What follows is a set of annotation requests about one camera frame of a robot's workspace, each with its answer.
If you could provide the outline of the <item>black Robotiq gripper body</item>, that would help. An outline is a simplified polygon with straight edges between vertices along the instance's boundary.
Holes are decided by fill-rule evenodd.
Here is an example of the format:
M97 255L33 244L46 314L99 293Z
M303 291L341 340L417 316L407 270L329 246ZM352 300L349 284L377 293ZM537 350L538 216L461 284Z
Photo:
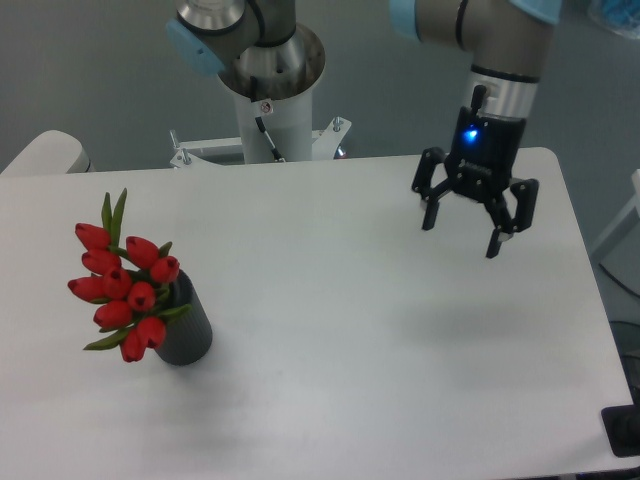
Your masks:
M462 107L444 161L449 189L479 203L501 198L525 127L525 119L477 116Z

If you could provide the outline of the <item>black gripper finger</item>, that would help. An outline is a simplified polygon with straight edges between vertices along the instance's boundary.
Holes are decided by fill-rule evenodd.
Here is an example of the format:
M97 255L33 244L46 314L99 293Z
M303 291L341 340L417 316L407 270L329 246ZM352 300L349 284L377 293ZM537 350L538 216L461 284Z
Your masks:
M425 214L422 222L424 231L434 227L440 198L450 191L448 180L443 180L436 186L432 185L435 169L443 164L445 159L446 154L439 147L424 150L411 185L411 190L420 195L421 204L424 206Z
M516 233L531 227L539 192L537 179L512 179L508 187L509 193L516 201L515 213L511 214L503 194L493 196L485 204L494 229L487 247L486 257L495 258L504 242Z

